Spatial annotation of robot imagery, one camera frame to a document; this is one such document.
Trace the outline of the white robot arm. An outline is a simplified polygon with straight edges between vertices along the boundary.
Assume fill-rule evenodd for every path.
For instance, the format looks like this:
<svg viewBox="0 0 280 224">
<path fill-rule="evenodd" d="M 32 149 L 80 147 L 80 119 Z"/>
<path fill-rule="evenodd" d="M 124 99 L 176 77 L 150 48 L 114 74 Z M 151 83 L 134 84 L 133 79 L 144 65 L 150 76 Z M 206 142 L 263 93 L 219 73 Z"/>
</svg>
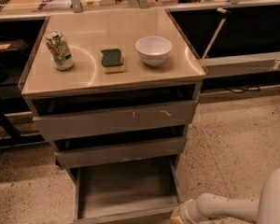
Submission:
<svg viewBox="0 0 280 224">
<path fill-rule="evenodd" d="M 228 199 L 203 193 L 183 202 L 171 214 L 174 224 L 200 224 L 226 217 L 251 224 L 280 224 L 280 168 L 268 176 L 258 199 Z"/>
</svg>

